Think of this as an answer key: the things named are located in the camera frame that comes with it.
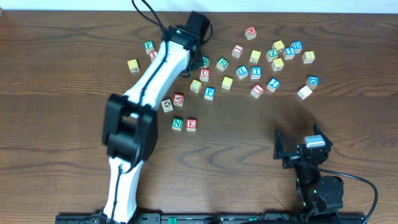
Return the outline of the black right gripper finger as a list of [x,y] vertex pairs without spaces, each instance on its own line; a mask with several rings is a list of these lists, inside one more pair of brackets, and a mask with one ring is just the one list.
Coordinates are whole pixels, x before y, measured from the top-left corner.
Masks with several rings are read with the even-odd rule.
[[325,146],[332,146],[333,145],[333,143],[321,131],[321,129],[319,128],[319,126],[316,123],[313,124],[313,132],[314,132],[314,135],[320,135],[323,138],[323,140],[325,142]]
[[282,159],[284,157],[284,147],[282,144],[282,139],[280,136],[279,131],[276,129],[275,130],[275,144],[274,144],[274,153],[273,153],[273,159]]

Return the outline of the red U block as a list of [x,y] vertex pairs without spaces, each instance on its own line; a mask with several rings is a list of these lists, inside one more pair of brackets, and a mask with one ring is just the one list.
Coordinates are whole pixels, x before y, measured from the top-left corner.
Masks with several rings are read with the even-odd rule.
[[210,70],[202,68],[200,70],[200,81],[202,82],[208,82],[210,78]]

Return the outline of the green R block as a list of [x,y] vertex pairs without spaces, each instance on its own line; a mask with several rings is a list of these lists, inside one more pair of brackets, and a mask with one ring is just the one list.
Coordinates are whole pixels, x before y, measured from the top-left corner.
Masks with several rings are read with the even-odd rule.
[[227,69],[228,65],[229,65],[229,62],[224,57],[221,57],[216,63],[217,69],[219,69],[222,72]]

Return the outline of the red E block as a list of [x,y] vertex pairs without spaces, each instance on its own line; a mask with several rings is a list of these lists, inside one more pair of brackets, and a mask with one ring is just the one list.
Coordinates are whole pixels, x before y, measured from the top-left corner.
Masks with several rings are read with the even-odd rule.
[[187,119],[187,131],[196,131],[197,130],[197,120],[196,119]]

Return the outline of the green N block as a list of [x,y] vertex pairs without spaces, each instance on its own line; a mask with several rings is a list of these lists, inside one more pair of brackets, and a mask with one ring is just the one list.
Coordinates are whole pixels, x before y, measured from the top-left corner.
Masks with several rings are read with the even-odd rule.
[[181,131],[183,126],[183,119],[180,118],[174,118],[172,121],[172,129]]

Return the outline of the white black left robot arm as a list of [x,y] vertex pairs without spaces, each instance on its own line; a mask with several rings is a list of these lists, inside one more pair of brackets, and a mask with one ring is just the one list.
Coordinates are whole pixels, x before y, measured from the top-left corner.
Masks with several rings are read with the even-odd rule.
[[164,31],[157,57],[139,81],[107,102],[102,142],[107,147],[111,178],[104,223],[128,223],[137,203],[136,190],[145,161],[158,140],[157,110],[174,80],[203,65],[201,46],[212,26],[171,26]]

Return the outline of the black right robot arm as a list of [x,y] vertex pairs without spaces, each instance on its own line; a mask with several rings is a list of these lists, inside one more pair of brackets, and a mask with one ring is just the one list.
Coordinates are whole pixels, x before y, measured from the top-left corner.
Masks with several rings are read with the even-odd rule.
[[317,124],[314,135],[304,138],[296,150],[287,152],[278,131],[275,132],[273,159],[282,161],[284,169],[294,169],[296,191],[309,215],[331,213],[343,207],[344,183],[341,178],[321,175],[320,164],[329,156],[333,143]]

